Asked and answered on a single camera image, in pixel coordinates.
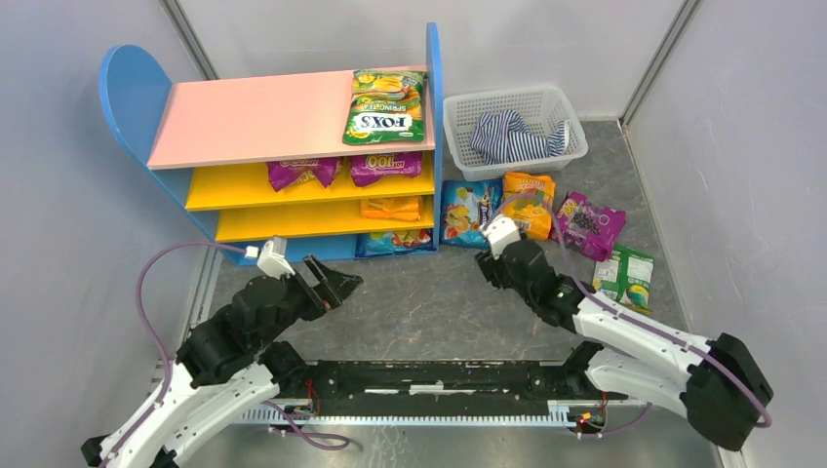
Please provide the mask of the blue Blendy candy bag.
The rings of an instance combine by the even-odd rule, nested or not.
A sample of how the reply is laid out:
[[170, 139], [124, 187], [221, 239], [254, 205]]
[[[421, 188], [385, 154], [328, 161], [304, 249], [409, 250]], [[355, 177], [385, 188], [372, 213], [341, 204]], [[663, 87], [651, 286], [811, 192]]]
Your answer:
[[445, 180], [441, 198], [439, 240], [442, 245], [480, 249], [488, 246], [482, 226], [493, 218], [503, 195], [500, 178]]

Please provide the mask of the purple 100 candy bag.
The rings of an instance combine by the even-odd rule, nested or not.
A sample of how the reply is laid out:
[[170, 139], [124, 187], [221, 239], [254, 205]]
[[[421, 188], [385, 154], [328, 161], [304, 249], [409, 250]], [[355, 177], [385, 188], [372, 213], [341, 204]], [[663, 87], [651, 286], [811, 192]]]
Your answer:
[[312, 180], [329, 187], [338, 176], [341, 165], [338, 157], [266, 163], [268, 180], [275, 191]]

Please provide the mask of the green Fox's candy bag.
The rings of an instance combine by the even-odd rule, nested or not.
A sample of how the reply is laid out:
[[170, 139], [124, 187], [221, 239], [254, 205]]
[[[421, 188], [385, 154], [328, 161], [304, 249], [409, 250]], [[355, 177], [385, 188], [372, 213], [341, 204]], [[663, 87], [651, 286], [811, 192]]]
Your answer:
[[342, 142], [368, 145], [425, 139], [422, 70], [357, 69]]

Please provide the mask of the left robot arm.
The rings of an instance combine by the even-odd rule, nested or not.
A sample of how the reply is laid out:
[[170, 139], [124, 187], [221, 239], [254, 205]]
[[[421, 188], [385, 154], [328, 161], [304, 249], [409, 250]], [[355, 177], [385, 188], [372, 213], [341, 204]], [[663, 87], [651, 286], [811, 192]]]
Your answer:
[[248, 410], [302, 390], [308, 366], [280, 335], [338, 308], [363, 283], [313, 255], [304, 263], [316, 285], [291, 269], [269, 269], [196, 326], [169, 374], [128, 421], [82, 445], [87, 465], [178, 467]]

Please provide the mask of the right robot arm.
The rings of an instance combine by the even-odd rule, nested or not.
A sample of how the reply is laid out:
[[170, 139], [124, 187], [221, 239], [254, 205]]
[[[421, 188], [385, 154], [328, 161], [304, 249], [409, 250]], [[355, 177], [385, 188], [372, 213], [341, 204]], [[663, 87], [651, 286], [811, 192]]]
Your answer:
[[730, 451], [742, 449], [754, 430], [771, 426], [774, 392], [738, 337], [680, 331], [601, 297], [556, 272], [542, 248], [527, 239], [500, 252], [476, 253], [475, 260], [489, 283], [515, 292], [542, 322], [593, 346], [583, 374], [595, 389], [671, 410]]

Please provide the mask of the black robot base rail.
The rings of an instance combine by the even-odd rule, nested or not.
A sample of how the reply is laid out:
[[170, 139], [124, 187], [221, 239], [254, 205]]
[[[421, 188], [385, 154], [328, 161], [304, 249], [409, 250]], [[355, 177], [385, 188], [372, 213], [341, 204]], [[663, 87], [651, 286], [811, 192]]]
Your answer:
[[626, 402], [544, 361], [318, 361], [273, 398], [297, 423], [572, 427], [572, 409]]

